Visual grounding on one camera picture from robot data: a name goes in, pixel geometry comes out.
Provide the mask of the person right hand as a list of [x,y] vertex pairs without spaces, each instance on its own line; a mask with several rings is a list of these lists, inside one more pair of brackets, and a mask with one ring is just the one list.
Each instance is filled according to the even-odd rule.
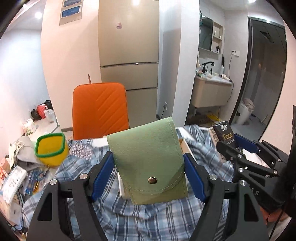
[[282,209],[278,209],[273,213],[269,213],[265,209],[260,207],[260,211],[262,212],[265,224],[267,224],[268,222],[276,222],[277,220],[284,221],[289,218],[289,216]]

